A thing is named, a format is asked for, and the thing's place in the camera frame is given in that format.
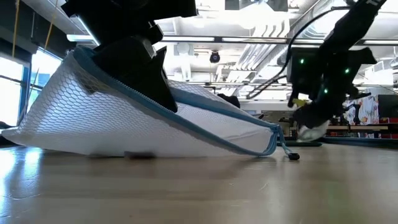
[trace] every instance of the security camera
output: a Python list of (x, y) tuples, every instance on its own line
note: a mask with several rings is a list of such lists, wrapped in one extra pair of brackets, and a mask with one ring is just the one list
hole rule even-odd
[(211, 63), (218, 63), (220, 61), (220, 55), (217, 51), (213, 51), (210, 55), (210, 62)]

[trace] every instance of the ceiling light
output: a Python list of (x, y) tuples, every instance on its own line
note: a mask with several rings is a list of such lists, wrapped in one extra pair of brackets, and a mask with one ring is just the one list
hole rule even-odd
[(294, 44), (308, 44), (308, 45), (320, 45), (323, 43), (323, 39), (295, 39)]
[(385, 45), (385, 46), (393, 45), (393, 46), (396, 46), (396, 45), (398, 45), (398, 40), (366, 40), (363, 44), (364, 45)]
[(214, 37), (174, 37), (165, 36), (163, 42), (214, 42)]
[(223, 37), (222, 38), (223, 42), (232, 42), (232, 43), (237, 43), (241, 42), (243, 44), (248, 44), (248, 43), (255, 43), (255, 44), (286, 44), (287, 39), (283, 38), (270, 38), (270, 37)]
[(91, 35), (73, 35), (68, 34), (67, 39), (70, 42), (92, 42), (94, 38)]

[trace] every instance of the white mesh bag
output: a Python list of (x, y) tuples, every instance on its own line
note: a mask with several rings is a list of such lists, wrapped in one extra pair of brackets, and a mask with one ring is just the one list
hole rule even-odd
[[(84, 155), (268, 156), (281, 128), (253, 118), (201, 86), (169, 81), (173, 113), (98, 68), (77, 47), (53, 74), (18, 128), (17, 144)], [(284, 151), (291, 151), (282, 143)]]

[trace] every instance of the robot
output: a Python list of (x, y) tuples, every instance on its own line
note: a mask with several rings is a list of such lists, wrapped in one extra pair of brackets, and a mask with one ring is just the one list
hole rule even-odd
[[(287, 79), (293, 90), (288, 106), (294, 105), (299, 93), (309, 95), (312, 101), (294, 112), (298, 123), (308, 129), (319, 127), (341, 114), (346, 94), (358, 96), (353, 79), (362, 64), (376, 60), (369, 48), (349, 49), (365, 36), (386, 1), (347, 1), (349, 12), (318, 49), (292, 49)], [(155, 51), (152, 46), (163, 38), (154, 21), (197, 15), (195, 0), (69, 0), (62, 9), (69, 17), (78, 16), (99, 43), (93, 55), (97, 66), (177, 112), (163, 69), (166, 48)]]

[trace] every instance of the wooden floor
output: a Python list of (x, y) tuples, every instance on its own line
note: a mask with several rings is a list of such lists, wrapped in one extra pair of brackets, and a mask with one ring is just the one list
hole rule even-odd
[(0, 150), (0, 223), (397, 223), (398, 151), (267, 159), (89, 159)]

